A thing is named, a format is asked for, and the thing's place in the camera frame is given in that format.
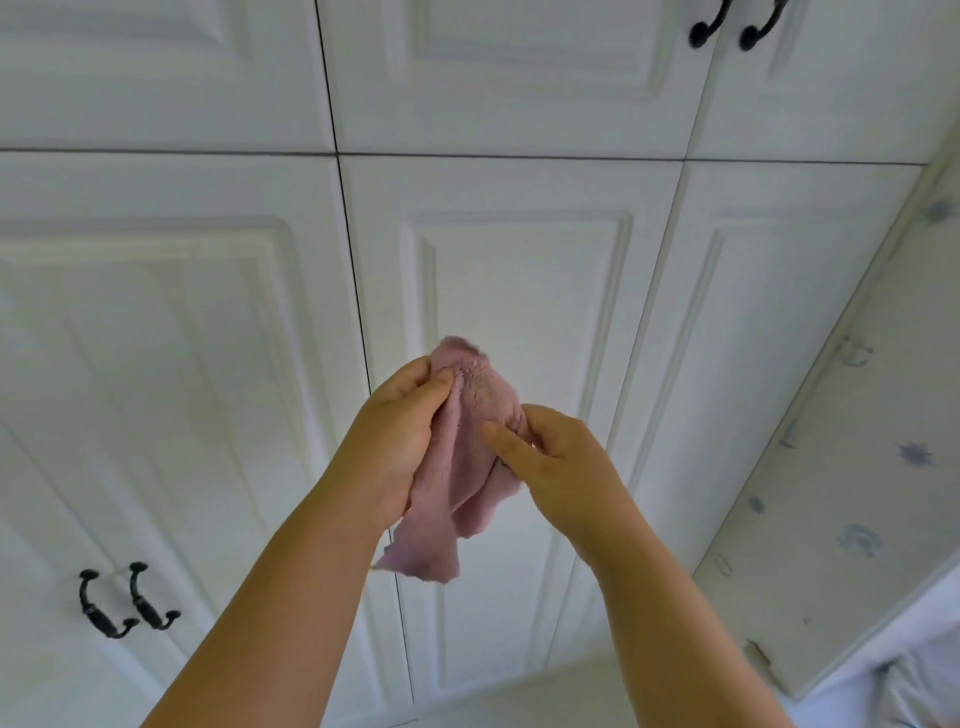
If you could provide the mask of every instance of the black metal handle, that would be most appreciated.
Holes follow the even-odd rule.
[[[690,35],[687,38],[690,41],[690,46],[692,48],[700,48],[707,42],[708,38],[717,32],[717,29],[723,25],[723,21],[727,17],[727,11],[730,9],[730,5],[733,0],[721,0],[720,3],[720,12],[717,13],[717,16],[713,18],[713,22],[709,25],[701,20],[699,23],[694,24],[690,28]]]
[[[770,15],[770,19],[767,20],[766,25],[762,28],[758,28],[756,25],[748,25],[744,28],[740,34],[740,50],[752,50],[761,38],[770,33],[770,31],[774,29],[774,26],[777,25],[777,21],[780,20],[780,16],[783,14],[785,7],[786,0],[774,0],[774,11],[773,14]]]
[[[111,640],[120,640],[126,637],[127,633],[140,623],[140,620],[133,617],[124,619],[123,632],[120,632],[116,625],[110,621],[110,618],[101,612],[96,604],[86,598],[86,585],[98,576],[100,576],[100,572],[93,569],[84,569],[80,572],[80,578],[83,580],[80,582],[80,606],[84,610],[86,618],[103,633],[104,637],[109,637]]]
[[[134,561],[130,564],[130,596],[133,599],[133,606],[136,607],[136,611],[140,613],[144,621],[154,629],[170,629],[174,619],[180,616],[180,611],[171,609],[167,612],[167,620],[164,622],[159,612],[154,609],[154,605],[147,601],[136,588],[137,577],[148,568],[142,561]]]

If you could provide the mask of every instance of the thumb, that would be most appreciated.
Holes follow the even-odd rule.
[[[407,395],[405,401],[408,406],[432,417],[449,397],[451,386],[453,386],[453,371],[441,369],[436,376],[431,377],[429,381]]]
[[[480,433],[488,447],[503,460],[516,476],[528,485],[542,472],[547,457],[528,445],[505,425],[486,422],[480,425]]]

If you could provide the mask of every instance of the blue star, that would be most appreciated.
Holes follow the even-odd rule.
[[[920,211],[927,226],[939,225],[957,214],[957,204],[950,200],[937,200]]]
[[[934,465],[933,453],[926,448],[926,443],[907,442],[906,445],[897,443],[898,453],[907,465],[914,468],[930,468]]]

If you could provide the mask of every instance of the hand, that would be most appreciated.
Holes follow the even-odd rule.
[[[430,374],[427,357],[414,359],[377,387],[324,474],[372,510],[380,533],[407,508],[414,472],[430,443],[430,422],[453,384],[448,369]]]
[[[526,482],[540,512],[593,567],[612,526],[639,516],[639,510],[584,423],[536,404],[524,404],[523,410],[541,451],[497,423],[481,425],[484,439]]]

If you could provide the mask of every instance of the left hand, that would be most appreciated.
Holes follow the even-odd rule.
[[[430,422],[446,401],[453,372],[433,376],[424,356],[401,367],[377,387],[357,413],[324,474],[372,509],[379,532],[407,508],[414,472],[430,443]]]

